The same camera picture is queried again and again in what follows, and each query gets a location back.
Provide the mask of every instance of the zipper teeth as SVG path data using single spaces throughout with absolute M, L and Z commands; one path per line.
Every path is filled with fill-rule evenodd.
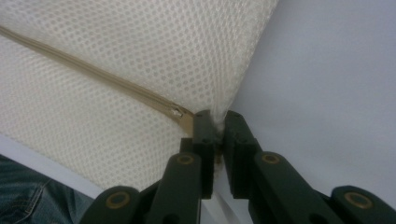
M 164 97 L 161 97 L 159 94 L 153 91 L 138 86 L 129 80 L 117 77 L 103 69 L 95 67 L 82 61 L 81 59 L 57 50 L 49 45 L 14 33 L 3 26 L 0 26 L 0 35 L 5 36 L 8 39 L 12 39 L 29 49 L 38 51 L 39 53 L 44 54 L 60 63 L 83 71 L 87 75 L 99 77 L 108 84 L 111 84 L 113 87 L 121 88 L 123 91 L 126 91 L 126 93 L 132 95 L 139 102 L 162 112 L 170 119 L 176 121 L 188 135 L 192 135 L 193 113 L 188 109 L 177 105 Z

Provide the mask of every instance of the zipper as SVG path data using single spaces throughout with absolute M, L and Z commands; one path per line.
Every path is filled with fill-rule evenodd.
M 192 122 L 194 114 L 183 106 L 177 105 L 161 95 L 138 86 L 129 80 L 117 77 L 114 74 L 86 63 L 70 54 L 33 40 L 32 38 L 19 35 L 3 26 L 0 26 L 0 35 L 39 52 L 40 54 L 46 55 L 59 63 L 77 69 L 88 76 L 101 79 L 101 81 L 104 81 L 108 85 L 131 95 L 139 102 L 165 114 L 165 116 L 175 121 L 184 132 L 189 136 L 192 136 Z

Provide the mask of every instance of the person's leg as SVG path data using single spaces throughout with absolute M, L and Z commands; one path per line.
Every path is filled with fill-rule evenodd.
M 0 155 L 0 223 L 78 223 L 92 199 Z

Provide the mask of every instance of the zipper tape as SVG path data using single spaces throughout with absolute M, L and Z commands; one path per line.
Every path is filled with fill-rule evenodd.
M 3 26 L 0 26 L 0 35 L 45 55 L 58 63 L 62 63 L 68 67 L 78 70 L 85 75 L 100 79 L 112 88 L 117 88 L 118 90 L 131 95 L 137 101 L 165 114 L 165 116 L 175 121 L 185 133 L 192 136 L 192 122 L 194 114 L 183 106 L 177 105 L 161 95 L 138 86 L 129 80 L 117 77 L 116 75 L 86 63 L 79 58 L 33 40 L 32 38 L 19 35 Z

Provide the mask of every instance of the jeans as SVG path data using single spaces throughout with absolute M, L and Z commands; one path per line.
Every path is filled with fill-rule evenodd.
M 0 155 L 0 223 L 79 223 L 92 201 Z

